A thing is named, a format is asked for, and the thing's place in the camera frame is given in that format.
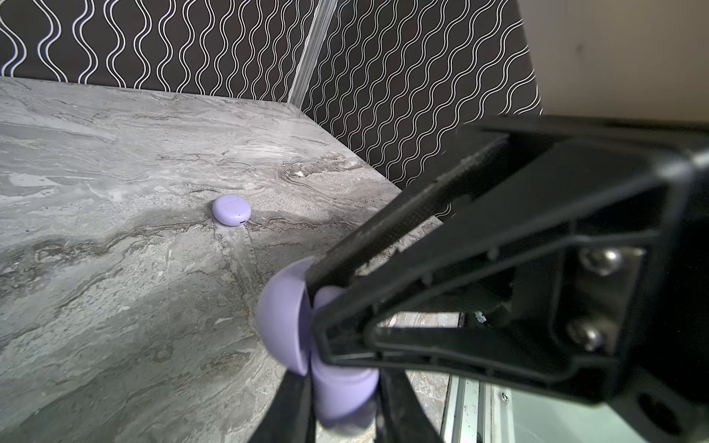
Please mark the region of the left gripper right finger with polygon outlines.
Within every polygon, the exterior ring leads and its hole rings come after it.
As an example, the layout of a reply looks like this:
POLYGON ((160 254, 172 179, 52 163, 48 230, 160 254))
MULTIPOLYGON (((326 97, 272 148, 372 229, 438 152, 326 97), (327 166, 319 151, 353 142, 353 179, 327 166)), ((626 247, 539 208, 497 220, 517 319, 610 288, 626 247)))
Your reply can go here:
POLYGON ((403 370, 380 369, 377 390, 376 441, 441 443, 403 370))

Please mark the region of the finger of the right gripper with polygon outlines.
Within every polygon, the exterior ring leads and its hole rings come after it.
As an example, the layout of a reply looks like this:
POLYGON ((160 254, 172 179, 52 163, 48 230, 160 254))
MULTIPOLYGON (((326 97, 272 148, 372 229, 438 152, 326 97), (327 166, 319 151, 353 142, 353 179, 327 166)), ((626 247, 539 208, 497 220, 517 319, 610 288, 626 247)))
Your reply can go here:
POLYGON ((442 157, 382 210, 331 248, 306 273, 310 297, 324 286, 346 284, 355 271, 458 199, 473 200, 499 182, 509 136, 474 132, 463 147, 442 157))
POLYGON ((343 293, 317 315, 323 359, 347 367, 426 369, 513 387, 547 383, 551 354, 541 335, 513 322, 515 268, 548 245, 515 234, 515 196, 499 182, 458 199, 361 265, 343 293))

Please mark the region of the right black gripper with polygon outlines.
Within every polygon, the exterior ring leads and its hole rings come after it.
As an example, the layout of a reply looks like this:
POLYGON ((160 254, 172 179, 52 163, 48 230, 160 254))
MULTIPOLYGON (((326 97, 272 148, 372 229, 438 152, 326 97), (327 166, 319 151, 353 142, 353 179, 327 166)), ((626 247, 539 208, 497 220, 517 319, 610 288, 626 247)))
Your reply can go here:
POLYGON ((536 393, 605 402, 655 442, 708 439, 708 127, 503 117, 524 156, 513 322, 553 357, 536 393))

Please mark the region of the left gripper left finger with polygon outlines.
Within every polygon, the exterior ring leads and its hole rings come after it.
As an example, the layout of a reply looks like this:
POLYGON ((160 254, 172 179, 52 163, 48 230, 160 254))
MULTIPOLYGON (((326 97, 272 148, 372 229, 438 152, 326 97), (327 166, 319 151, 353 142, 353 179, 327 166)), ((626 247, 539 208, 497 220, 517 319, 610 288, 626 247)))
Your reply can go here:
POLYGON ((299 376, 286 371, 266 415, 250 437, 249 443, 315 441, 312 376, 299 376))

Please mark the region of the purple earbud charging case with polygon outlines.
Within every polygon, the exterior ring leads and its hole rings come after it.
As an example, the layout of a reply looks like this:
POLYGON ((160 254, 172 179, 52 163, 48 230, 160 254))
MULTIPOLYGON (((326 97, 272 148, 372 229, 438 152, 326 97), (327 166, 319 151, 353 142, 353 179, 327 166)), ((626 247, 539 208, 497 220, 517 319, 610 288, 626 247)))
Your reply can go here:
POLYGON ((212 203, 212 215, 222 225, 235 227, 249 221, 250 204, 237 195, 223 195, 212 203))

